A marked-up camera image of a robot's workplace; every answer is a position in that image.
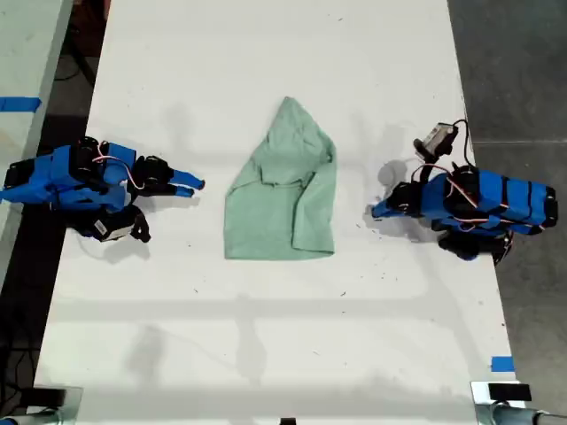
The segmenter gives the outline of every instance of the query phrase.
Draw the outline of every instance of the concrete floor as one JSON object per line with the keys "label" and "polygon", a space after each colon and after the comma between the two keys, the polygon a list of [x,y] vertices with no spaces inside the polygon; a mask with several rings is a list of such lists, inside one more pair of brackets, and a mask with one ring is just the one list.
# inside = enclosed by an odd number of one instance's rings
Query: concrete floor
{"label": "concrete floor", "polygon": [[[567,1],[449,5],[477,163],[567,199]],[[62,58],[58,75],[73,66]],[[91,92],[82,75],[56,82],[49,114],[87,116]],[[532,385],[534,406],[556,413],[567,413],[566,226],[517,237],[497,268],[517,375]]]}

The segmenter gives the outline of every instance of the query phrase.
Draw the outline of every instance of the green towel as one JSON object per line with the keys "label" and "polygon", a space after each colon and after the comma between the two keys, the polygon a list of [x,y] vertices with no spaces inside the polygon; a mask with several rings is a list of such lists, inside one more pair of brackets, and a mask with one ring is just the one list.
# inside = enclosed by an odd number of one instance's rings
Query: green towel
{"label": "green towel", "polygon": [[286,97],[227,194],[225,258],[332,255],[336,176],[333,142],[295,99]]}

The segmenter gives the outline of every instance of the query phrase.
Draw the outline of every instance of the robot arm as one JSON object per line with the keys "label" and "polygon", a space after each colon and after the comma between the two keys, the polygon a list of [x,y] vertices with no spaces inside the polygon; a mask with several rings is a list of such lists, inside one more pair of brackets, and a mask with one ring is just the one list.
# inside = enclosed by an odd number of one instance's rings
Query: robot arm
{"label": "robot arm", "polygon": [[100,241],[130,233],[147,242],[147,222],[132,205],[136,197],[192,197],[194,189],[204,187],[204,181],[170,168],[163,159],[136,159],[130,148],[83,137],[50,155],[10,165],[0,200],[48,204],[70,227]]}
{"label": "robot arm", "polygon": [[[412,174],[411,182],[400,183],[375,205],[372,216],[376,220],[404,215],[427,218],[433,230],[446,231],[439,239],[441,248],[467,260],[489,252],[498,263],[509,252],[514,232],[535,235],[557,223],[555,191],[472,164],[453,164],[453,171],[436,166],[441,155],[451,152],[458,131],[456,123],[439,123],[424,142],[416,140],[418,155],[427,162]],[[429,180],[432,168],[444,173]],[[420,169],[418,182],[414,175]]]}

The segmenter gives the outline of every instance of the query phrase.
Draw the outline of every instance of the blue tape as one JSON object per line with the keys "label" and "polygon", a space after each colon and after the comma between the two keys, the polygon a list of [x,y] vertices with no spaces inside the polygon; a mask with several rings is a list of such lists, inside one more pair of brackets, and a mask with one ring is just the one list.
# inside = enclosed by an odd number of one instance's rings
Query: blue tape
{"label": "blue tape", "polygon": [[490,368],[493,372],[514,372],[514,360],[511,356],[495,356],[493,357]]}
{"label": "blue tape", "polygon": [[40,104],[39,97],[0,97],[0,112],[35,112]]}

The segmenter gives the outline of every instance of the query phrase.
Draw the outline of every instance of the white surface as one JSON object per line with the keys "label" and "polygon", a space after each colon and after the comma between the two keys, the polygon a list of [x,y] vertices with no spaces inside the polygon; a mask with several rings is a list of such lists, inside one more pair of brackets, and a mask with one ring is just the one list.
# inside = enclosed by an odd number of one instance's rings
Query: white surface
{"label": "white surface", "polygon": [[[337,146],[337,253],[227,261],[226,191],[284,96]],[[363,219],[463,114],[444,0],[114,0],[89,135],[206,189],[140,202],[146,245],[67,233],[37,381],[83,387],[80,423],[475,423],[470,381],[514,379],[492,261]]]}
{"label": "white surface", "polygon": [[[73,0],[0,0],[0,97],[39,97],[36,113],[0,113],[0,182],[12,162],[37,152],[43,116]],[[0,289],[21,205],[0,204]]]}

